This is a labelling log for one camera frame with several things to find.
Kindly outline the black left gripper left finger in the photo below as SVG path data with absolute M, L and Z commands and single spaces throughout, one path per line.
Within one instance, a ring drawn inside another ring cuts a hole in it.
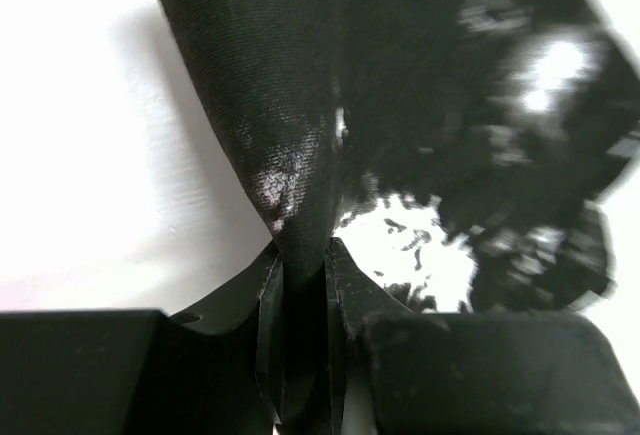
M 5 434 L 268 434 L 255 381 L 258 297 L 277 253 L 175 314 L 1 317 Z

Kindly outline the black white tie-dye shirt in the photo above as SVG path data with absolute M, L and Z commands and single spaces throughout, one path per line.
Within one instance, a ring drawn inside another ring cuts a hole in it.
M 415 311 L 612 283 L 639 80 L 586 0 L 160 0 L 293 295 L 333 237 Z

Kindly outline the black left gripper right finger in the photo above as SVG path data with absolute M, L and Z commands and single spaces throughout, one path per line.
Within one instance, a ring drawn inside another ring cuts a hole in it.
M 417 314 L 325 258 L 332 409 L 360 373 L 381 434 L 631 434 L 635 397 L 612 347 L 565 312 Z

